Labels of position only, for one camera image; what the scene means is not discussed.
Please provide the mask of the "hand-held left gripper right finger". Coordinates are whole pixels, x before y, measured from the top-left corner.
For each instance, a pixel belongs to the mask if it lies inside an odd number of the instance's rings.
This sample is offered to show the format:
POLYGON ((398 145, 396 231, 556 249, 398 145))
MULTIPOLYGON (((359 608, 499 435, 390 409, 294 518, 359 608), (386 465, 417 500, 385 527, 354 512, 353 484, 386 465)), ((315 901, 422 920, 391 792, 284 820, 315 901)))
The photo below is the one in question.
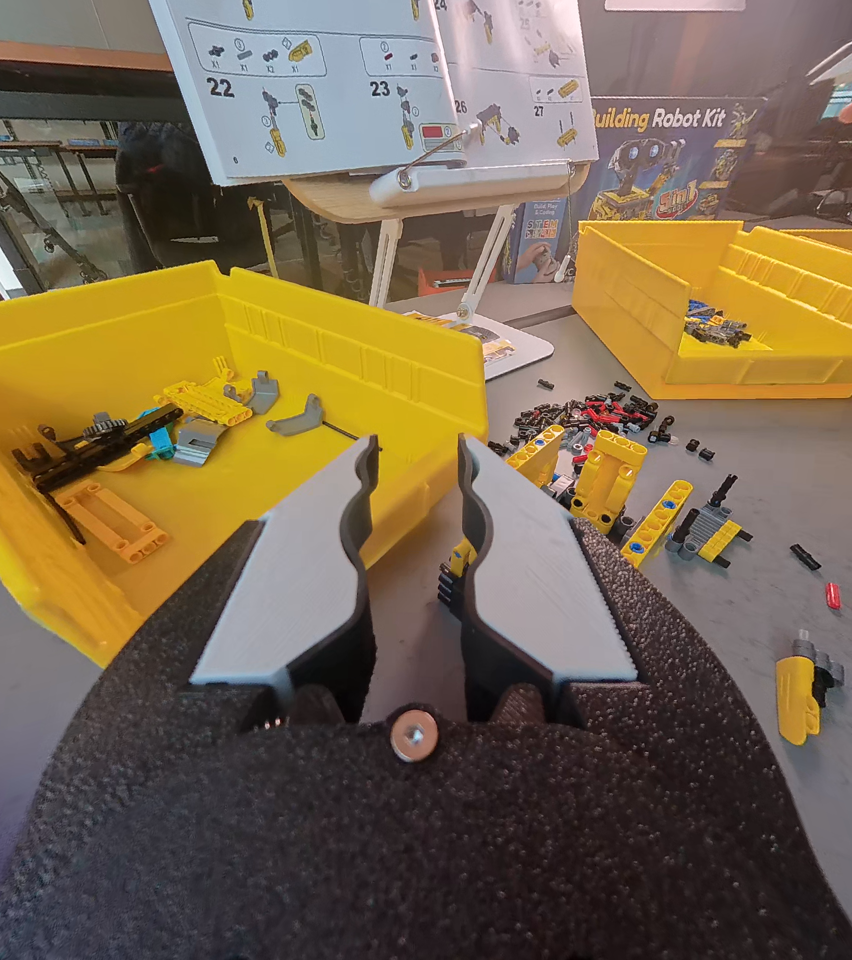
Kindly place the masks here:
POLYGON ((464 576, 464 626, 540 685, 635 682, 624 627, 573 518, 480 440, 458 438, 461 530, 476 558, 464 576))

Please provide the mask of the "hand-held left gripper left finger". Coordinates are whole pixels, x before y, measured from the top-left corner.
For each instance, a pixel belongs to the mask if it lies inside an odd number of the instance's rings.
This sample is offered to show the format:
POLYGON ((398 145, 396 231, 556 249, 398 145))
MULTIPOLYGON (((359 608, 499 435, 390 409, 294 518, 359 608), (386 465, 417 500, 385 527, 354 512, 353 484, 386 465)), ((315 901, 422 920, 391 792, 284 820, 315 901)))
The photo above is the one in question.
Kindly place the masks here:
POLYGON ((357 622, 379 453, 378 435, 359 438, 260 517, 191 686, 291 683, 307 655, 357 622))

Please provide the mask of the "yellow lego beam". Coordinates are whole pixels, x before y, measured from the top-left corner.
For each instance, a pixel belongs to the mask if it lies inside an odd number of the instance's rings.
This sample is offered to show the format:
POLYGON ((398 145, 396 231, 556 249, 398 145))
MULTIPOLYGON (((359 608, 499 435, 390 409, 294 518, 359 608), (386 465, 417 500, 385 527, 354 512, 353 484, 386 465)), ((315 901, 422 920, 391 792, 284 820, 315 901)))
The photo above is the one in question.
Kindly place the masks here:
POLYGON ((802 654, 776 664, 776 702, 779 733, 794 746, 820 734, 822 708, 814 695, 815 662, 802 654))

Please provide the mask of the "heap of grey blue lego parts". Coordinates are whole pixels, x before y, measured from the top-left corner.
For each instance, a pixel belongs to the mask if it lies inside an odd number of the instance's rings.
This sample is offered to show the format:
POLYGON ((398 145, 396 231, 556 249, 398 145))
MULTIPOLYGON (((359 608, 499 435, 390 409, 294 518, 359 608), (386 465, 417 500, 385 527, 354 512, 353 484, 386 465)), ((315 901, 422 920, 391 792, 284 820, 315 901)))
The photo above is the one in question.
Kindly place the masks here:
POLYGON ((684 332, 700 343, 733 350, 752 340, 746 323, 728 318, 724 311, 695 298, 688 301, 684 332))

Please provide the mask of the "yellow divided parts bin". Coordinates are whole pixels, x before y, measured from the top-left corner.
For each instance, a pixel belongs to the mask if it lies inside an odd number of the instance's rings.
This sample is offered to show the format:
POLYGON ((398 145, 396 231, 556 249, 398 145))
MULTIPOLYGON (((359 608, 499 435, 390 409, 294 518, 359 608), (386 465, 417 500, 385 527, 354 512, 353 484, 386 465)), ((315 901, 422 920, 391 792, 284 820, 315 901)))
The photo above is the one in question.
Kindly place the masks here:
POLYGON ((654 400, 852 396, 852 229, 582 222, 576 269, 576 312, 654 400), (687 336, 689 299, 752 340, 687 336))

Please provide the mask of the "lego instruction booklet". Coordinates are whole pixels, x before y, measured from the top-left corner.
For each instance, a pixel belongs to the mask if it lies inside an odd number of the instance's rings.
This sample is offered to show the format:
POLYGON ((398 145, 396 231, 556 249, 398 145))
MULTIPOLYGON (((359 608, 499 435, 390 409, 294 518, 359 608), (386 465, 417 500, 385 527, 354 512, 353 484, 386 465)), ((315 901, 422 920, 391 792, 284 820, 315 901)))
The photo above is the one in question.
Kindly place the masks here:
POLYGON ((150 2, 220 186, 599 156, 576 2, 150 2))

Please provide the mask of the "grey ribbed lego piece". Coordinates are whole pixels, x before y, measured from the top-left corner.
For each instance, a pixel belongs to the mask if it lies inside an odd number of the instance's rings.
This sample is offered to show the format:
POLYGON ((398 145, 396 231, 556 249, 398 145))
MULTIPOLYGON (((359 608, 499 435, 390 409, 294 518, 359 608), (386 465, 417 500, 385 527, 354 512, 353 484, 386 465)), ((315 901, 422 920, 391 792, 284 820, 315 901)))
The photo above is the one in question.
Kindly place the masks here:
POLYGON ((201 468, 209 459, 227 427, 197 415, 184 417, 176 436, 171 462, 201 468))

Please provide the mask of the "grey ribbed lego subassembly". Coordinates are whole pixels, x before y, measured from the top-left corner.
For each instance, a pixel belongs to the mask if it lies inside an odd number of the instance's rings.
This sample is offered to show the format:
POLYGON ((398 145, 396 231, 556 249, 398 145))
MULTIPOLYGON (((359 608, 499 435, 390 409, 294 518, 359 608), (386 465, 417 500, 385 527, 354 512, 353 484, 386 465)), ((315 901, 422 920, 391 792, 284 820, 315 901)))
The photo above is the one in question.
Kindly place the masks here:
POLYGON ((752 534, 731 519, 731 508, 723 505, 738 478, 736 474, 727 475, 706 504, 689 510, 668 535, 668 552, 686 561, 697 557, 719 569, 729 569, 730 561, 724 556, 726 548, 736 541, 753 540, 752 534))

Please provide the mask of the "grey curved lego panel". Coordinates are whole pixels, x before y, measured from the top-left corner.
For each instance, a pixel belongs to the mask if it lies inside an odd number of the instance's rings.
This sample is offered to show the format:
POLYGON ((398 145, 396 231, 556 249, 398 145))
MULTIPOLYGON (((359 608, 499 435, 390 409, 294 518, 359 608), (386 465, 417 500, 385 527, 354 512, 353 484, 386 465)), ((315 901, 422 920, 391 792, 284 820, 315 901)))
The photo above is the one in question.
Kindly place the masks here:
POLYGON ((265 427, 272 434, 290 438, 310 432, 324 425, 325 409, 321 398, 310 393, 302 412, 278 419, 270 419, 265 427))
POLYGON ((262 416, 278 400, 279 384, 266 370, 260 369, 250 379, 234 379, 224 383, 222 394, 229 401, 239 403, 252 416, 262 416))

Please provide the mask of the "pile of small lego pieces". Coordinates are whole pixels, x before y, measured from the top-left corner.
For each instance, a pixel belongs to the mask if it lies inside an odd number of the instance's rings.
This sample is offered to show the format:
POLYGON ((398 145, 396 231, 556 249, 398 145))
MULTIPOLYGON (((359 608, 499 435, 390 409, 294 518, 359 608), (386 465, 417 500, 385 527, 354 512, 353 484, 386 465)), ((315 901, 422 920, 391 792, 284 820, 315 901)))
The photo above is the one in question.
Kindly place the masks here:
POLYGON ((561 402, 542 402, 515 415, 506 442, 491 438, 487 445, 505 457, 532 442, 548 428, 560 429, 560 450, 569 452, 575 467, 585 463, 600 431, 627 440, 646 439, 654 446, 676 446, 674 417, 659 417, 659 403, 635 393, 622 381, 615 381, 607 393, 588 394, 561 402))

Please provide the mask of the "orange lego beam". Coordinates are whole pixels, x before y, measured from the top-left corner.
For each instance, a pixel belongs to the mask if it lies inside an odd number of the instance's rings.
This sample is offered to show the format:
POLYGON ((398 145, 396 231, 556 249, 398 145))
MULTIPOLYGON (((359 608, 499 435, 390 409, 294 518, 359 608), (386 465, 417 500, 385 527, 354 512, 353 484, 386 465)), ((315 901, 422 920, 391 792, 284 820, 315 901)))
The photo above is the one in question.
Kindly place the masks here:
POLYGON ((51 496, 73 522, 128 566, 170 542, 170 534, 154 520, 99 482, 84 479, 51 496))

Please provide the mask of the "lego sticker sheet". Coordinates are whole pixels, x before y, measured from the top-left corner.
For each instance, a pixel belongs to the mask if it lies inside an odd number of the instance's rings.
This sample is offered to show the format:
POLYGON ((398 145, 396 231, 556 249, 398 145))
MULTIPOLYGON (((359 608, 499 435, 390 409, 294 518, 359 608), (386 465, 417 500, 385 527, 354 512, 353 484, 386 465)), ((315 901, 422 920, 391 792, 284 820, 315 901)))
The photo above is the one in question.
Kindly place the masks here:
POLYGON ((474 320, 466 320, 456 313, 434 316, 414 310, 404 313, 404 316, 476 339, 482 346, 483 362, 486 365, 511 356, 517 351, 515 343, 500 330, 501 325, 489 318, 477 317, 474 320))

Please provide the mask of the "yellow plastic bin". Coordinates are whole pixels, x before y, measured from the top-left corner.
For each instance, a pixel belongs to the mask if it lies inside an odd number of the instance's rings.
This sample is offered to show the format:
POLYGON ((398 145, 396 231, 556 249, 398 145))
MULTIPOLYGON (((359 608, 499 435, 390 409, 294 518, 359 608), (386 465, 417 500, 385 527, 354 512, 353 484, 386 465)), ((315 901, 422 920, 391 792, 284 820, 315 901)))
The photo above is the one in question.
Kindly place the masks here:
POLYGON ((0 302, 0 582, 24 612, 98 666, 242 522, 349 445, 379 437, 368 567, 456 480, 459 434, 482 440, 482 346, 472 337, 258 273, 194 263, 0 302), (98 412, 131 419, 182 380, 267 371, 279 398, 229 427, 202 467, 142 461, 93 481, 170 534, 135 566, 88 533, 81 545, 14 461, 13 449, 79 435, 98 412), (324 425, 284 438, 265 427, 309 394, 324 425))

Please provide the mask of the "small toy box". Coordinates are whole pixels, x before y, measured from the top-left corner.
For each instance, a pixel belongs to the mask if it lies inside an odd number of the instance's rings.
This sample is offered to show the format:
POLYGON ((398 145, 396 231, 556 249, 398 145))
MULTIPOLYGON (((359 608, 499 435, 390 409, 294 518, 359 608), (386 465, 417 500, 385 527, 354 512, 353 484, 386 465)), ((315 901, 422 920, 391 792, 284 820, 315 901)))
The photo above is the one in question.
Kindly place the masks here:
POLYGON ((511 284, 573 283, 578 222, 568 198, 517 206, 503 250, 502 272, 511 284))

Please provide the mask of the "black office chair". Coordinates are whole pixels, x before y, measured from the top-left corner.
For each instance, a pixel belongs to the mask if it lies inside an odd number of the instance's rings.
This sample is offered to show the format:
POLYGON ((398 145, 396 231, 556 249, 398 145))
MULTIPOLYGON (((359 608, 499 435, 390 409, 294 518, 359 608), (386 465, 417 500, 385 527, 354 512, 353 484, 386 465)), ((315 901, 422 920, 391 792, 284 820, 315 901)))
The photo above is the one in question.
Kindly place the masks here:
POLYGON ((117 201, 132 273, 212 260, 227 273, 265 260, 254 191, 211 179, 189 123, 118 124, 117 201))

